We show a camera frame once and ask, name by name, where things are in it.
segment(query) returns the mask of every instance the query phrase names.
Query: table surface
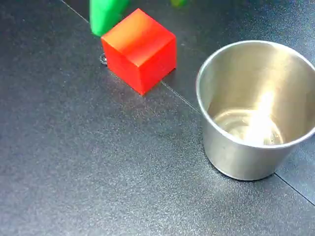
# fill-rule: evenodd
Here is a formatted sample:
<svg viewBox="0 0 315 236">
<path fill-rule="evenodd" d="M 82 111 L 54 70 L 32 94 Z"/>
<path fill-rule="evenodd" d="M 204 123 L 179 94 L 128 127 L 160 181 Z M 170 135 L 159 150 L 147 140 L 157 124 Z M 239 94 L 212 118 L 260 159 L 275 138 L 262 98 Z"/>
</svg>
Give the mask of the table surface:
<svg viewBox="0 0 315 236">
<path fill-rule="evenodd" d="M 144 97 L 100 65 L 99 38 L 63 2 L 1 2 L 0 235 L 315 234 L 315 138 L 269 178 L 229 179 L 205 156 L 194 94 L 230 42 L 315 62 L 315 5 L 214 2 L 132 2 L 178 40 L 178 69 Z"/>
</svg>

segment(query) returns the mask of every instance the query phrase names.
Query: small metal ring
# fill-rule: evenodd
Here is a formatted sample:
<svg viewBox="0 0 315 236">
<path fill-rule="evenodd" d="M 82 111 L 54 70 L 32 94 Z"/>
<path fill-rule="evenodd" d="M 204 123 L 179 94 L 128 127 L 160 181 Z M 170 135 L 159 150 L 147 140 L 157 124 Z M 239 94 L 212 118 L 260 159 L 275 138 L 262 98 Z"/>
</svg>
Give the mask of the small metal ring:
<svg viewBox="0 0 315 236">
<path fill-rule="evenodd" d="M 104 53 L 99 56 L 99 61 L 100 61 L 100 63 L 101 63 L 102 65 L 106 65 L 106 66 L 107 66 L 107 59 L 106 59 Z"/>
</svg>

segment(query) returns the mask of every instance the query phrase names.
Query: red cube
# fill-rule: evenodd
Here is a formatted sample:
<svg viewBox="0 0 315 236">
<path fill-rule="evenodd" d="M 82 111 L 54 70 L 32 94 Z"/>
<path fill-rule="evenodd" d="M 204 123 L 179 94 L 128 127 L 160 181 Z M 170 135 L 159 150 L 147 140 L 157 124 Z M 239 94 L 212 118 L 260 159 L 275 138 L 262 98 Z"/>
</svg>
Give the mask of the red cube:
<svg viewBox="0 0 315 236">
<path fill-rule="evenodd" d="M 176 68 L 176 37 L 140 9 L 101 38 L 108 68 L 144 95 Z"/>
</svg>

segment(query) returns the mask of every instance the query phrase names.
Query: metal cup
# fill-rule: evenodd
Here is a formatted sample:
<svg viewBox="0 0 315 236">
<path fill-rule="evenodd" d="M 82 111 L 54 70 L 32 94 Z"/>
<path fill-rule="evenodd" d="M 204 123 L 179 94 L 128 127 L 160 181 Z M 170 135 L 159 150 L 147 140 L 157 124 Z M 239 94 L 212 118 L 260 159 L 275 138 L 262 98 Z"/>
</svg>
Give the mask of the metal cup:
<svg viewBox="0 0 315 236">
<path fill-rule="evenodd" d="M 315 68 L 295 50 L 242 41 L 202 65 L 196 93 L 203 144 L 223 174 L 257 180 L 315 132 Z"/>
</svg>

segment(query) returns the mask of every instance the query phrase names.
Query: green object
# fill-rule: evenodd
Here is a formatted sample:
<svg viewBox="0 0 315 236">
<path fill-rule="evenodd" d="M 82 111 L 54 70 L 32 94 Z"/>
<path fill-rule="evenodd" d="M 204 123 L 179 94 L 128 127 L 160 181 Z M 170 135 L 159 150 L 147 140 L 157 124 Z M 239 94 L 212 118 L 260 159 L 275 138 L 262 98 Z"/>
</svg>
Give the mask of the green object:
<svg viewBox="0 0 315 236">
<path fill-rule="evenodd" d="M 171 0 L 173 6 L 183 6 L 186 0 Z"/>
<path fill-rule="evenodd" d="M 90 26 L 93 34 L 102 36 L 115 26 L 129 0 L 90 0 Z"/>
</svg>

